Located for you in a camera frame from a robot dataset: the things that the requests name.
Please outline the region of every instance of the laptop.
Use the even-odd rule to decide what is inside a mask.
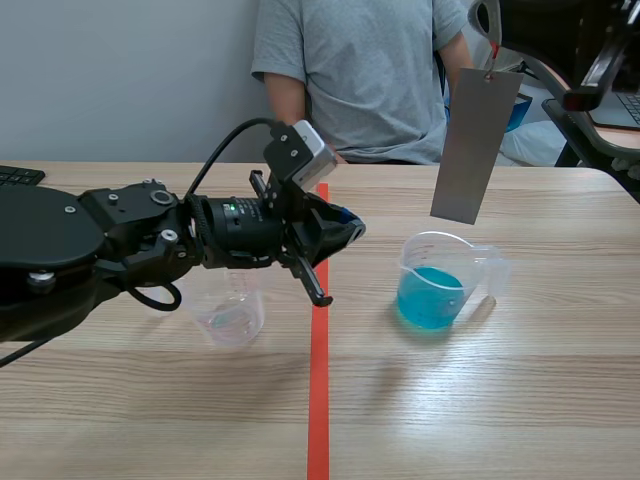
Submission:
[[[600,127],[640,130],[640,95],[609,92],[589,115]]]

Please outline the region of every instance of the gray t-shirt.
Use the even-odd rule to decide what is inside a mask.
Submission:
[[[304,82],[346,159],[429,164],[446,135],[434,51],[465,23],[457,0],[261,0],[252,73]]]

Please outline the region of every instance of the white bag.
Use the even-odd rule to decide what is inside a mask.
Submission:
[[[553,167],[566,143],[552,121],[535,122],[506,133],[500,152],[516,162],[534,167]]]

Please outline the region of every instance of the person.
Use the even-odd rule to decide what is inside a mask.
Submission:
[[[434,53],[455,94],[466,21],[457,0],[261,0],[251,72],[340,161],[431,164],[447,128]]]

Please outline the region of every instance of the plastic measuring cup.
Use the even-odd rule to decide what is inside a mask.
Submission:
[[[497,248],[442,232],[410,238],[400,268],[398,309],[410,323],[427,329],[451,326],[485,278],[489,295],[500,296],[511,274],[511,264]]]
[[[184,279],[184,304],[216,346],[239,347],[264,325],[264,304],[255,270],[193,269]]]

